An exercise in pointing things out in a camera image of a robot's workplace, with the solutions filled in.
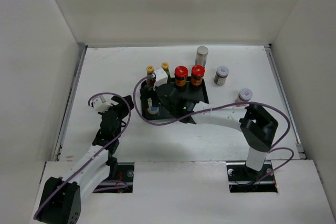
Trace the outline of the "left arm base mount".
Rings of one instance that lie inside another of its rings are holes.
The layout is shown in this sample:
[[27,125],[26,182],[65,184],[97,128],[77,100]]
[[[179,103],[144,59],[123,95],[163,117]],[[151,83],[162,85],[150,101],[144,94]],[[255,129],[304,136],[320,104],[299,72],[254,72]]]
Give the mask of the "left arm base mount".
[[104,179],[94,193],[133,193],[133,180],[135,176],[135,163],[118,162],[116,157],[107,161],[110,168],[109,176]]

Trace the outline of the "silver-lid white jar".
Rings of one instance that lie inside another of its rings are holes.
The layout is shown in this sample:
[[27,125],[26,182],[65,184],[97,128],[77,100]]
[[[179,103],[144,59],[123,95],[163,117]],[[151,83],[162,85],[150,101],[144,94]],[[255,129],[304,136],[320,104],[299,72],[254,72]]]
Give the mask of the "silver-lid white jar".
[[153,102],[152,102],[152,99],[151,99],[151,98],[148,98],[148,106],[149,106],[149,107],[147,108],[147,112],[148,112],[148,114],[150,114],[150,115],[156,115],[156,114],[158,114],[158,112],[159,112],[159,107],[153,105]]

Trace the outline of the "green-label sauce bottle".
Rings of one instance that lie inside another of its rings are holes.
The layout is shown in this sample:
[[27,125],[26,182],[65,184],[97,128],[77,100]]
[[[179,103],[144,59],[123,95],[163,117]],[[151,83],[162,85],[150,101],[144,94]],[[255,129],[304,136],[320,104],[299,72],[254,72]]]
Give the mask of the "green-label sauce bottle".
[[171,82],[171,75],[170,75],[170,71],[169,71],[169,64],[167,62],[163,62],[161,64],[162,69],[165,71],[165,73],[167,74],[167,83]]

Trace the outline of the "red-label sauce bottle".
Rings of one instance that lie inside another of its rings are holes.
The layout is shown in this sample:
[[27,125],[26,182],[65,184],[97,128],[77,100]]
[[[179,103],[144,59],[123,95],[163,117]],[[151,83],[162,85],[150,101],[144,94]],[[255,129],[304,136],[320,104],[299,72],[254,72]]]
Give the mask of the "red-label sauce bottle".
[[154,67],[152,65],[147,66],[146,68],[146,84],[149,88],[154,87],[156,81],[156,75],[154,72]]

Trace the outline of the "red-lid dark sauce jar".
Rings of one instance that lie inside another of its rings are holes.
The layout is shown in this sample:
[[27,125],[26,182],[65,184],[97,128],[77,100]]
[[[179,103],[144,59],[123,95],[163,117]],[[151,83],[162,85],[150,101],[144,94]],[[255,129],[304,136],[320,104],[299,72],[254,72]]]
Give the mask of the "red-lid dark sauce jar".
[[197,90],[201,87],[205,74],[205,68],[201,65],[194,65],[191,70],[190,86],[192,89]]

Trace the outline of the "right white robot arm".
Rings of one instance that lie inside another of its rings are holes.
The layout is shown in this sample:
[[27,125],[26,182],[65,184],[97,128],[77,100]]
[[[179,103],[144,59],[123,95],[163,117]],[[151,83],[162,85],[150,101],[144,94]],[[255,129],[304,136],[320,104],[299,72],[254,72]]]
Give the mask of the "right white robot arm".
[[264,161],[278,128],[278,121],[259,103],[242,102],[243,110],[234,104],[214,107],[203,101],[188,99],[169,84],[140,89],[141,104],[148,106],[148,99],[154,106],[165,108],[173,122],[185,124],[211,124],[228,127],[242,132],[249,145],[244,166],[244,175],[257,179],[263,171]]

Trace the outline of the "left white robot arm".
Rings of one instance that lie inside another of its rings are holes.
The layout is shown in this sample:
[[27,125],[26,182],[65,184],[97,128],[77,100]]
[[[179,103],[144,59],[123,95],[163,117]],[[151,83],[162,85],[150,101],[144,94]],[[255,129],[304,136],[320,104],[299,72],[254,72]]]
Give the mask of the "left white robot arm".
[[83,200],[103,180],[118,175],[114,154],[119,137],[126,130],[134,103],[130,95],[111,94],[105,102],[103,93],[90,98],[89,104],[101,115],[100,128],[85,155],[65,174],[46,180],[39,207],[33,219],[41,223],[77,223]]

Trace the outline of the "tall silver-capped white bottle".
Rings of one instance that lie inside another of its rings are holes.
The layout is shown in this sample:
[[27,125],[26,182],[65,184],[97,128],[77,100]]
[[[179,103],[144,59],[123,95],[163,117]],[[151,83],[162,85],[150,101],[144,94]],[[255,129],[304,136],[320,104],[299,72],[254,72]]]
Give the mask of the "tall silver-capped white bottle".
[[196,50],[195,65],[205,67],[208,56],[208,48],[206,46],[199,46]]

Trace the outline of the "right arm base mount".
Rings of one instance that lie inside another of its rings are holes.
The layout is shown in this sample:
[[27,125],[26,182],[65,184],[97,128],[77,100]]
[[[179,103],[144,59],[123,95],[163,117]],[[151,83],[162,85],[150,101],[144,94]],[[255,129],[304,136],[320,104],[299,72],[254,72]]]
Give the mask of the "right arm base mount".
[[271,162],[265,162],[260,171],[248,168],[244,162],[226,163],[231,193],[277,193],[277,183]]

